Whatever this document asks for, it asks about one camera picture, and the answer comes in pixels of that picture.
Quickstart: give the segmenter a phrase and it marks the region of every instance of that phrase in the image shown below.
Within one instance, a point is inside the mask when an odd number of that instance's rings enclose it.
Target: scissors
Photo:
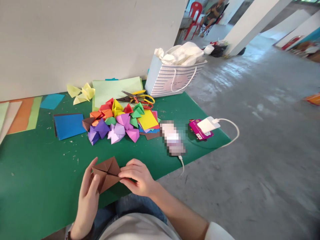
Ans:
[[[131,93],[128,93],[126,91],[122,91],[124,94],[127,94],[126,97],[124,98],[118,98],[117,101],[120,101],[120,102],[130,102],[132,103],[133,101],[135,101],[136,103],[139,103],[139,98],[142,98],[143,101],[140,101],[143,108],[144,109],[152,109],[153,108],[153,104],[155,103],[153,97],[151,97],[150,95],[147,95],[147,94],[143,94],[145,93],[146,90],[142,90],[142,91],[138,91],[138,92],[134,92],[133,94]]]

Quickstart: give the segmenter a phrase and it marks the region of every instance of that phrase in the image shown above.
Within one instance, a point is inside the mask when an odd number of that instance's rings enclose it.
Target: sleeve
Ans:
[[[219,224],[211,222],[204,240],[235,240]]]

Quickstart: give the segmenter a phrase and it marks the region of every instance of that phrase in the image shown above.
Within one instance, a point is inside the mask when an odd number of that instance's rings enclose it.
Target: jeans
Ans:
[[[129,213],[150,214],[167,224],[167,217],[150,198],[131,193],[104,208],[98,209],[94,219],[92,239],[99,239],[104,229],[120,217]]]

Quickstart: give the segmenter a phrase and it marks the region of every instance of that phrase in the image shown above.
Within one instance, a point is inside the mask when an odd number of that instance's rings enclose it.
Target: bag handle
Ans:
[[[191,80],[193,79],[194,75],[196,74],[196,71],[197,71],[197,67],[196,67],[196,69],[194,70],[194,73],[193,73],[192,77],[190,78],[189,82],[187,83],[187,85],[185,85],[183,88],[180,88],[180,89],[177,90],[177,91],[173,91],[173,90],[172,90],[172,85],[173,85],[174,79],[176,78],[176,74],[177,74],[177,70],[174,69],[174,76],[173,76],[173,80],[172,80],[172,83],[171,83],[171,92],[179,92],[179,91],[181,91],[182,89],[186,88],[186,87],[189,85],[189,83],[191,82]]]

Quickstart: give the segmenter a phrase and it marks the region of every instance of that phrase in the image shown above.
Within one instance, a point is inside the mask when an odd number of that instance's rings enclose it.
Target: white shirt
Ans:
[[[99,240],[179,240],[175,232],[158,218],[142,213],[131,213],[119,218],[103,232]],[[234,240],[220,225],[211,222],[205,240]]]

